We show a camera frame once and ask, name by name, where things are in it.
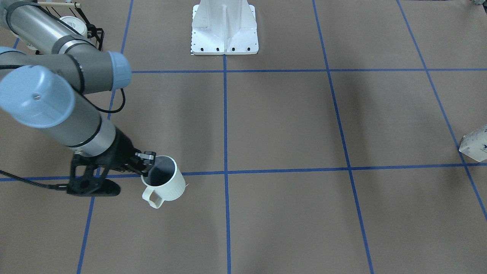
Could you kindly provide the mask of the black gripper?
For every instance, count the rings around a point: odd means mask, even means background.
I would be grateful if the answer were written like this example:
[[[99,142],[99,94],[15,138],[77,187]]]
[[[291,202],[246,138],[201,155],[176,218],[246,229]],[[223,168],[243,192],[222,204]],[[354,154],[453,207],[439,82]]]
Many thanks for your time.
[[[140,151],[120,129],[115,130],[115,139],[112,145],[103,154],[100,154],[100,166],[118,172],[135,173],[148,177],[153,165],[146,165],[147,161],[156,158],[154,151]]]

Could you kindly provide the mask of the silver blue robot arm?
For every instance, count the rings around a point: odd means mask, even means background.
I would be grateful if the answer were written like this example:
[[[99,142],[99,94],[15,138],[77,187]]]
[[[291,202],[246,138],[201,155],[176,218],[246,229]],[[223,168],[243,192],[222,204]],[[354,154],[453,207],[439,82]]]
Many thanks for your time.
[[[1,108],[71,149],[74,162],[147,175],[155,153],[134,148],[85,97],[127,87],[132,68],[126,57],[99,51],[35,0],[2,0],[1,25],[42,52],[1,48]]]

